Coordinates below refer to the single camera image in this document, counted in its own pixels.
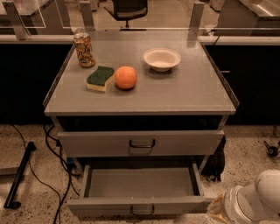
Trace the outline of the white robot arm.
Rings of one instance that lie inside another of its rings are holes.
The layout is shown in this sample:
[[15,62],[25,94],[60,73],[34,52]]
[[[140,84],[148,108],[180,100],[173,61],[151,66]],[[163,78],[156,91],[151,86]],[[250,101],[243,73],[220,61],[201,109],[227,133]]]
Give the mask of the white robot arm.
[[206,213],[223,224],[280,221],[280,171],[263,171],[254,183],[227,190],[208,206]]

